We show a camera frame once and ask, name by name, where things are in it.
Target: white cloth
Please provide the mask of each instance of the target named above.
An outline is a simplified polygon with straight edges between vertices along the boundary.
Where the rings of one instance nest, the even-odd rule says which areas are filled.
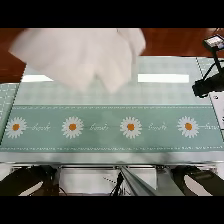
[[[145,48],[138,28],[31,28],[10,52],[41,74],[85,91],[95,75],[111,93],[131,79]]]

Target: daisy print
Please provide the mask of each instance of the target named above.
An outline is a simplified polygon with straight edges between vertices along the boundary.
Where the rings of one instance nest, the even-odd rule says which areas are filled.
[[[120,127],[120,131],[123,132],[123,135],[130,139],[139,136],[142,130],[140,121],[134,117],[126,117],[126,119],[123,119]]]
[[[182,117],[178,121],[178,130],[182,132],[182,135],[188,138],[194,138],[194,136],[197,136],[198,132],[198,124],[194,120],[194,118],[190,117]]]
[[[78,117],[69,117],[66,119],[65,122],[63,122],[62,125],[62,132],[63,135],[66,136],[66,138],[75,138],[82,134],[83,130],[83,122]]]
[[[22,117],[15,117],[8,122],[5,132],[8,138],[17,138],[23,134],[27,128],[26,121]]]

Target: white flower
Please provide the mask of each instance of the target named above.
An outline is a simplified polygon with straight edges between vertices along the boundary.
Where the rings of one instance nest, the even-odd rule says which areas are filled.
[[[194,118],[182,117],[179,119],[177,127],[179,131],[182,131],[182,135],[185,135],[185,137],[194,138],[194,136],[197,136],[199,133],[199,127]]]
[[[138,119],[134,117],[126,117],[123,119],[120,125],[120,131],[123,131],[123,135],[126,135],[126,138],[135,138],[141,134],[140,130],[142,130],[142,125]]]
[[[83,122],[78,117],[69,117],[63,122],[62,131],[64,132],[63,135],[66,135],[66,138],[75,138],[82,134],[83,130]]]
[[[15,117],[8,122],[5,131],[8,138],[17,138],[26,128],[26,121],[22,117]]]

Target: black device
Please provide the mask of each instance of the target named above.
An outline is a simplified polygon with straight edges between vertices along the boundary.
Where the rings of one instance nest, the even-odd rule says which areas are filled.
[[[224,60],[219,61],[217,57],[217,52],[224,50],[224,38],[217,34],[203,40],[203,45],[212,53],[215,63],[211,65],[204,77],[195,81],[195,84],[192,86],[195,96],[199,96],[200,98],[208,96],[208,93],[213,91],[224,91],[224,68],[220,65],[220,62],[223,62]],[[218,68],[218,74],[207,78],[214,65]]]

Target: dotted line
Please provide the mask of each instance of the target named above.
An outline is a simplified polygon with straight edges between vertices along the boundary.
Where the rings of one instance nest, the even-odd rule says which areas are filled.
[[[195,147],[164,147],[164,148],[0,148],[1,150],[20,150],[20,151],[146,151],[146,150],[186,150],[186,149],[223,149],[224,146],[195,146]]]
[[[14,110],[35,110],[35,109],[212,109],[213,107],[212,106],[147,106],[147,107],[144,107],[144,106],[139,106],[139,107],[136,107],[136,106],[133,106],[133,107],[125,107],[125,106],[116,106],[116,107],[105,107],[105,106],[102,106],[102,107],[86,107],[86,106],[83,106],[83,107],[74,107],[74,106],[70,106],[70,107],[56,107],[56,106],[47,106],[47,107],[43,107],[43,106],[38,106],[38,107],[33,107],[33,106],[13,106],[13,109]]]

